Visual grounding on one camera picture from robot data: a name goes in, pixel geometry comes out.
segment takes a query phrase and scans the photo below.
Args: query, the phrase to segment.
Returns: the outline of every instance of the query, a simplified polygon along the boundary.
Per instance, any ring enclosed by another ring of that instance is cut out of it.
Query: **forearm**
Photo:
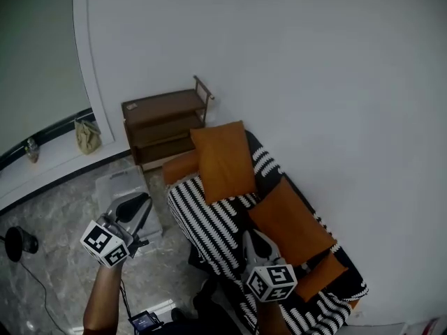
[[[101,265],[84,312],[84,328],[112,329],[118,324],[119,285],[124,262],[108,269]]]
[[[279,304],[275,301],[268,303],[257,302],[258,330],[260,335],[289,335],[286,322]]]

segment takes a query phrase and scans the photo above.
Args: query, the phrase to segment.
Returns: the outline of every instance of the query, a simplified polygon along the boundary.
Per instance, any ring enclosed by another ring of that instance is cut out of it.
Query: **orange pillow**
[[[278,245],[287,263],[300,266],[335,244],[285,177],[267,197],[249,210],[259,230]]]
[[[196,150],[182,154],[163,164],[165,185],[172,185],[194,172],[198,172],[198,155]]]
[[[198,153],[207,204],[256,192],[249,144],[241,121],[191,129],[191,138]]]
[[[295,291],[305,302],[308,302],[347,270],[348,268],[343,266],[332,252],[329,252],[310,273],[298,280]]]

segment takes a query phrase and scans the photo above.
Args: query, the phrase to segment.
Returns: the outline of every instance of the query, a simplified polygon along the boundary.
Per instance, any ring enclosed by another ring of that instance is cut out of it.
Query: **black pants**
[[[220,305],[210,298],[197,299],[194,306],[198,312],[198,319],[169,322],[155,335],[242,335],[239,328]]]

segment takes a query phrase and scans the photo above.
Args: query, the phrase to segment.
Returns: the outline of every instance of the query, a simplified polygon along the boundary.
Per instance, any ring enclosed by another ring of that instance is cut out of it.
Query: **marble floor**
[[[132,165],[130,157],[111,162],[0,216],[0,235],[19,225],[37,236],[39,251],[24,253],[22,261],[45,284],[47,307],[67,334],[82,333],[82,316],[98,269],[79,242],[90,220],[98,218],[95,181]],[[168,211],[161,170],[147,172],[145,178],[163,226],[163,239],[152,251],[124,265],[122,278],[131,312],[155,309],[162,321],[170,321],[170,309],[177,306],[194,316],[190,299],[207,276],[187,262],[190,243]],[[5,328],[11,334],[61,335],[43,307],[42,287],[20,264],[8,259],[3,246],[0,263],[0,322]],[[214,300],[234,317],[220,290]],[[120,300],[118,334],[132,333]]]

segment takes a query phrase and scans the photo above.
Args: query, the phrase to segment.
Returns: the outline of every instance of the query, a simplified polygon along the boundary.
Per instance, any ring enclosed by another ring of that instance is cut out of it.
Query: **person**
[[[100,265],[89,301],[84,313],[84,335],[115,335],[118,327],[119,286],[121,283],[121,261],[113,268]],[[193,298],[198,319],[186,319],[175,308],[172,322],[154,330],[154,335],[240,335],[241,331],[229,314],[211,299],[216,282],[208,280]],[[257,303],[258,332],[260,335],[290,334],[278,303]]]

